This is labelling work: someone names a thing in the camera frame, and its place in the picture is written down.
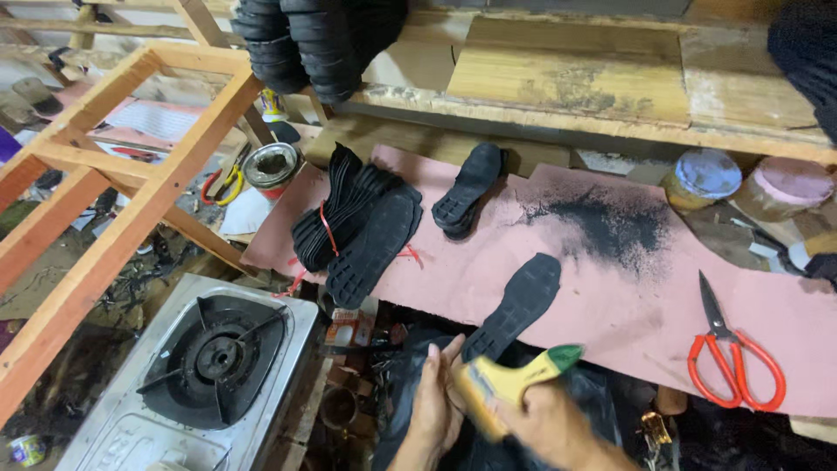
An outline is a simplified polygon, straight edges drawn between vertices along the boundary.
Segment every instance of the stack of shoe soles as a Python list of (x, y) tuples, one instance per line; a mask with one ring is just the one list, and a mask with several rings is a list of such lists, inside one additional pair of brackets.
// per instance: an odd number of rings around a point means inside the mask
[(433, 220), (452, 241), (470, 234), (480, 197), (503, 174), (507, 151), (490, 142), (481, 142), (470, 153), (454, 186), (433, 205)]
[(354, 241), (328, 264), (326, 290), (334, 304), (360, 308), (383, 271), (407, 245), (419, 227), (421, 193), (408, 184), (388, 191)]
[(286, 95), (308, 85), (300, 51), (290, 36), (288, 17), (278, 1), (239, 0), (230, 23), (247, 42), (250, 66), (265, 86)]
[[(363, 165), (352, 150), (339, 143), (328, 164), (328, 178), (331, 192), (322, 205), (322, 213), (342, 255), (367, 224), (381, 197), (405, 183), (401, 177), (371, 163)], [(335, 254), (319, 206), (305, 212), (290, 233), (294, 252), (306, 270), (319, 272), (328, 267)]]
[[(282, 94), (310, 82), (323, 103), (352, 96), (361, 73), (395, 42), (407, 17), (406, 0), (239, 1), (233, 31), (247, 39), (255, 75)], [(277, 80), (280, 75), (287, 80)]]
[(770, 26), (768, 51), (788, 81), (814, 105), (837, 142), (837, 2), (793, 0)]

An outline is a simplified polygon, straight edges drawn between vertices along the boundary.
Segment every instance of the stove burner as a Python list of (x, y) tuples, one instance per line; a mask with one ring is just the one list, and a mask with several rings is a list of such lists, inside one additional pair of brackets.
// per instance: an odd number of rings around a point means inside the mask
[(285, 335), (282, 311), (230, 296), (197, 298), (136, 392), (153, 411), (218, 430), (247, 411)]
[(247, 347), (230, 337), (209, 340), (198, 353), (198, 373), (208, 380), (221, 380), (239, 365)]

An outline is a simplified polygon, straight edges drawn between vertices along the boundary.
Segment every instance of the blue lid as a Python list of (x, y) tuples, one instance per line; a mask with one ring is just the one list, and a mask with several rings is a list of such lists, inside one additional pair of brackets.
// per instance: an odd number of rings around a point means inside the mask
[(718, 149), (687, 151), (677, 161), (675, 175), (683, 188), (702, 198), (726, 198), (741, 186), (741, 169)]

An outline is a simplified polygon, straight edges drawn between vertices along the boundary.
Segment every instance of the red-handled scissors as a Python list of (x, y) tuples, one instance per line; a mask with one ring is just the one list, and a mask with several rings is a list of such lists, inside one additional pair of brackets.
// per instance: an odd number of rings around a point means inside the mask
[[(721, 315), (721, 307), (718, 305), (718, 300), (715, 299), (715, 293), (709, 287), (709, 282), (700, 272), (701, 279), (701, 298), (703, 299), (703, 309), (706, 311), (706, 319), (709, 320), (709, 333), (706, 335), (696, 335), (695, 343), (691, 345), (689, 350), (689, 376), (695, 383), (698, 391), (706, 397), (706, 399), (715, 402), (718, 406), (732, 409), (741, 405), (742, 399), (757, 411), (772, 412), (779, 408), (784, 401), (787, 386), (785, 385), (784, 373), (776, 360), (764, 351), (762, 347), (750, 340), (741, 330), (736, 330), (734, 333), (727, 329), (724, 323), (724, 318)], [(732, 374), (730, 366), (724, 359), (721, 349), (718, 348), (716, 339), (726, 339), (730, 342), (730, 350), (732, 350), (732, 361), (735, 364), (735, 375)], [(703, 344), (709, 344), (709, 351), (712, 352), (712, 358), (715, 359), (718, 368), (727, 380), (727, 384), (732, 390), (732, 399), (725, 400), (709, 391), (706, 385), (701, 381), (701, 377), (697, 374), (697, 355), (703, 349)], [(768, 366), (770, 372), (773, 373), (773, 379), (776, 381), (776, 393), (773, 399), (768, 402), (760, 403), (750, 395), (750, 389), (747, 386), (747, 375), (744, 371), (744, 359), (742, 357), (742, 345), (750, 349), (765, 365)]]

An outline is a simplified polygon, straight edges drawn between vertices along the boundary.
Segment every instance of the pink lid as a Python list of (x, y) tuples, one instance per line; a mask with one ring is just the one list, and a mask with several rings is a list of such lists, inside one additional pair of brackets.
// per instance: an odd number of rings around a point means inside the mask
[(834, 191), (834, 180), (818, 163), (768, 157), (752, 173), (756, 183), (777, 201), (816, 206)]

